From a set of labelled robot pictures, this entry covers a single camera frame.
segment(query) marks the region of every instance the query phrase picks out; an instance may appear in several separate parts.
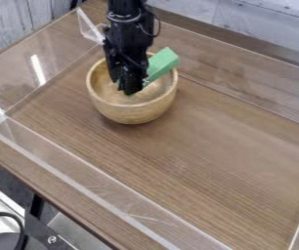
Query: green sponge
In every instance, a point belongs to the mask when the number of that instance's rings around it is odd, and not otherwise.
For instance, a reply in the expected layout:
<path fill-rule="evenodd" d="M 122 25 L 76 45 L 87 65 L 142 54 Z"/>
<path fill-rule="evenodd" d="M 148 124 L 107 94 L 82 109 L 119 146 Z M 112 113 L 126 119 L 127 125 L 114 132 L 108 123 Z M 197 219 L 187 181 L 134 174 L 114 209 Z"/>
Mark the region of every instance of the green sponge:
<path fill-rule="evenodd" d="M 150 78 L 147 85 L 167 74 L 180 64 L 180 58 L 176 53 L 167 47 L 150 58 Z"/>

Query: bowl rim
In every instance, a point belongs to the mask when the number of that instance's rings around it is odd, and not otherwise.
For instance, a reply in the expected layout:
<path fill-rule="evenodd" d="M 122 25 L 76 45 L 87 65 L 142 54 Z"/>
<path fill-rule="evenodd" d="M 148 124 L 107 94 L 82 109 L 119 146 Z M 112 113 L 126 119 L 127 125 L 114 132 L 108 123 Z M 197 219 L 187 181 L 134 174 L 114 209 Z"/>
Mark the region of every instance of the bowl rim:
<path fill-rule="evenodd" d="M 90 69 L 90 73 L 88 73 L 88 76 L 87 76 L 87 85 L 88 85 L 88 88 L 90 88 L 90 94 L 94 95 L 94 97 L 96 99 L 99 99 L 100 102 L 108 104 L 108 105 L 112 105 L 112 106 L 118 106 L 118 107 L 142 107 L 142 106 L 146 106 L 148 104 L 155 104 L 158 102 L 160 102 L 167 96 L 171 95 L 171 93 L 175 91 L 176 87 L 178 87 L 178 84 L 179 84 L 179 74 L 178 74 L 178 69 L 174 68 L 170 73 L 172 72 L 172 85 L 171 85 L 171 88 L 168 89 L 168 91 L 160 96 L 158 97 L 156 99 L 151 100 L 151 101 L 147 101 L 144 103 L 140 103 L 140 104 L 114 104 L 114 103 L 110 103 L 106 99 L 103 99 L 100 97 L 100 95 L 96 93 L 94 87 L 92 87 L 92 83 L 91 83 L 91 76 L 92 76 L 92 73 L 94 71 L 96 70 L 96 68 L 106 62 L 106 58 L 103 58 L 102 60 L 99 60 L 94 66 L 91 67 Z"/>

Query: brown tabletop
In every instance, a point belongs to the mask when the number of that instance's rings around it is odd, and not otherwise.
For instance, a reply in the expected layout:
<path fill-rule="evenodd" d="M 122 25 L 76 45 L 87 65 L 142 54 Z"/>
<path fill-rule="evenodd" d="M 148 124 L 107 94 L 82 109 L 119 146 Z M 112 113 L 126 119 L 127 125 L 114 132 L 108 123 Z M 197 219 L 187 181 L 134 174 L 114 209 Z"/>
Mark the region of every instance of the brown tabletop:
<path fill-rule="evenodd" d="M 104 8 L 87 3 L 94 21 Z M 299 227 L 299 67 L 168 24 L 152 50 L 167 45 L 182 57 L 180 89 L 152 123 L 119 125 L 92 107 L 86 78 L 100 48 L 8 115 L 230 248 L 289 249 Z M 163 249 L 2 141 L 0 165 L 115 248 Z M 87 183 L 91 172 L 72 167 L 59 171 Z"/>

